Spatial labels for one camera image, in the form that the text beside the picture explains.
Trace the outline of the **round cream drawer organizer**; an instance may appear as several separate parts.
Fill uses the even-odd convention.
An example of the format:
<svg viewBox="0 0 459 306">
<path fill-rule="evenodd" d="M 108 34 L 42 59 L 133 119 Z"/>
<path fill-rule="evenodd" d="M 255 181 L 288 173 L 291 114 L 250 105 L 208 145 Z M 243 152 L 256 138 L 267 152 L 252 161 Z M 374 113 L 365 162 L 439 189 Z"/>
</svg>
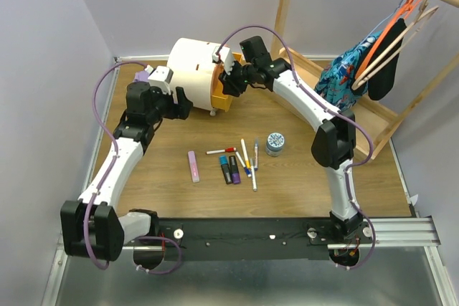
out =
<svg viewBox="0 0 459 306">
<path fill-rule="evenodd" d="M 223 66 L 212 61 L 212 53 L 219 48 L 218 43 L 181 38 L 174 44 L 167 67 L 173 71 L 171 87 L 183 87 L 193 106 L 210 111 L 227 112 L 233 96 L 223 93 L 223 85 L 218 77 Z"/>
</svg>

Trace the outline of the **blue patterned pen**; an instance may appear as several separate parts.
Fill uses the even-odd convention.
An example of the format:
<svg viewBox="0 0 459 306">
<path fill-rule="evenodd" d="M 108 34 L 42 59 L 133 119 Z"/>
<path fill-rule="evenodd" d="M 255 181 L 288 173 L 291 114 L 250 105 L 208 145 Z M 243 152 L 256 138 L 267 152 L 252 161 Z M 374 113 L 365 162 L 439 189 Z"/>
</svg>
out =
<svg viewBox="0 0 459 306">
<path fill-rule="evenodd" d="M 259 141 L 258 138 L 254 139 L 254 169 L 255 171 L 258 170 L 258 160 L 259 160 Z"/>
</svg>

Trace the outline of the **round blue patterned tin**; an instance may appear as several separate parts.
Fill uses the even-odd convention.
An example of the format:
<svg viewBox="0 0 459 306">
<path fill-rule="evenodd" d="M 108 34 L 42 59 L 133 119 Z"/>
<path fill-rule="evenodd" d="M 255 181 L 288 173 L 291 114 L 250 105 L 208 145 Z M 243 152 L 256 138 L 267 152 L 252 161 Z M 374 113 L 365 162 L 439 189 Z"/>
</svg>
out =
<svg viewBox="0 0 459 306">
<path fill-rule="evenodd" d="M 285 146 L 285 137 L 281 133 L 270 133 L 265 144 L 265 152 L 272 157 L 279 156 Z"/>
</svg>

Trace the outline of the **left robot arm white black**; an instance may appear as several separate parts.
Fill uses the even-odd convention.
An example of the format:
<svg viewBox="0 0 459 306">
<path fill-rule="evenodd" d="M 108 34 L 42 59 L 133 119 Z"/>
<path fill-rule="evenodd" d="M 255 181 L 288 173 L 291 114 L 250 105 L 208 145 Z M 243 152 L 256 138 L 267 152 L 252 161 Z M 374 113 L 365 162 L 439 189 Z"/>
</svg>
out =
<svg viewBox="0 0 459 306">
<path fill-rule="evenodd" d="M 65 252 L 87 257 L 106 269 L 123 245 L 137 239 L 153 244 L 159 235 L 154 211 L 134 209 L 118 216 L 115 209 L 125 184 L 144 156 L 164 119 L 188 118 L 193 106 L 183 87 L 165 93 L 147 82 L 132 82 L 126 91 L 126 109 L 111 135 L 112 145 L 98 174 L 78 200 L 60 209 Z"/>
</svg>

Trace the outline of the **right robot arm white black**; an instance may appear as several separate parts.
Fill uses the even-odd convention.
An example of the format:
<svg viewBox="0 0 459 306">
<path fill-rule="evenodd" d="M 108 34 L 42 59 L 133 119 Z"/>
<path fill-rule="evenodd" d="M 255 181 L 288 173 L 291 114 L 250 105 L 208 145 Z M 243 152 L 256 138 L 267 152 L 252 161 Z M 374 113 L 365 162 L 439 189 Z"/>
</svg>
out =
<svg viewBox="0 0 459 306">
<path fill-rule="evenodd" d="M 355 116 L 350 110 L 341 112 L 313 91 L 283 58 L 273 59 L 261 37 L 240 42 L 245 64 L 220 47 L 212 53 L 213 63 L 222 67 L 219 81 L 223 93 L 240 96 L 247 86 L 263 85 L 282 97 L 314 129 L 311 153 L 325 168 L 331 192 L 331 237 L 340 243 L 354 237 L 364 218 L 356 200 L 352 175 L 356 147 Z"/>
</svg>

